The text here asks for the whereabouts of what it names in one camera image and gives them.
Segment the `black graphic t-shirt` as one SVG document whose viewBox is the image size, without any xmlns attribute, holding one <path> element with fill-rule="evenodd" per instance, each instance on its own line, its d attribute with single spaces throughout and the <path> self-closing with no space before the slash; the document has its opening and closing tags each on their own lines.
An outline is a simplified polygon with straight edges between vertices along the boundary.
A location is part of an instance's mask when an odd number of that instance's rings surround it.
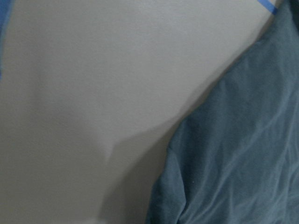
<svg viewBox="0 0 299 224">
<path fill-rule="evenodd" d="M 299 221 L 299 3 L 185 118 L 153 186 L 148 224 Z"/>
</svg>

